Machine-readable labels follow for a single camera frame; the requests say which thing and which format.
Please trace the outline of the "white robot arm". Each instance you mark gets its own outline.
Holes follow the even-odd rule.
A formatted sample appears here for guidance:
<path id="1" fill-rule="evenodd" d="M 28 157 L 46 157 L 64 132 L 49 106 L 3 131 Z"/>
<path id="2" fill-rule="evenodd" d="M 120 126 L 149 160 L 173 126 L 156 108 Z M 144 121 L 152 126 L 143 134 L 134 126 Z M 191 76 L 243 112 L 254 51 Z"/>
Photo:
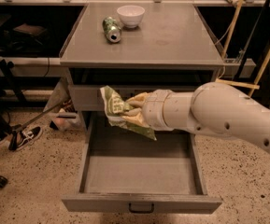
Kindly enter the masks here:
<path id="1" fill-rule="evenodd" d="M 155 131 L 238 138 L 270 154 L 270 109 L 230 85 L 209 82 L 193 92 L 157 90 L 127 103 L 135 110 L 123 117 L 131 122 L 141 119 Z"/>

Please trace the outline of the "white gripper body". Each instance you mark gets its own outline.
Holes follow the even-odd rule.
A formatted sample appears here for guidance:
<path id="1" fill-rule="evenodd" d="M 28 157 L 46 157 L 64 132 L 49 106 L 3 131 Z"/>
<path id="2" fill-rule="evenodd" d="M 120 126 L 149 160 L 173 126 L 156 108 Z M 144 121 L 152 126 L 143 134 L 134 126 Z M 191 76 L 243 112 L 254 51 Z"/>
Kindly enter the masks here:
<path id="1" fill-rule="evenodd" d="M 148 95 L 142 106 L 143 118 L 154 131 L 172 131 L 163 117 L 163 105 L 170 93 L 170 90 L 156 90 Z"/>

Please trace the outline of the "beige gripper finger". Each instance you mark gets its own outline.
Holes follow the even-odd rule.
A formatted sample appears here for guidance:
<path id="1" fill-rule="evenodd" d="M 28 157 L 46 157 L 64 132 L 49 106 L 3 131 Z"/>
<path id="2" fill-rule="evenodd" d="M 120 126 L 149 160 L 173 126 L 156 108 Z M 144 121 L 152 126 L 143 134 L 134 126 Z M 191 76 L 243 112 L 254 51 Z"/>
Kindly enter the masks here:
<path id="1" fill-rule="evenodd" d="M 129 98 L 126 103 L 133 107 L 142 107 L 148 96 L 148 92 L 142 92 L 134 97 Z"/>
<path id="2" fill-rule="evenodd" d="M 130 111 L 123 112 L 121 117 L 126 121 L 135 124 L 140 127 L 148 128 L 149 125 L 145 121 L 141 108 L 135 108 Z"/>

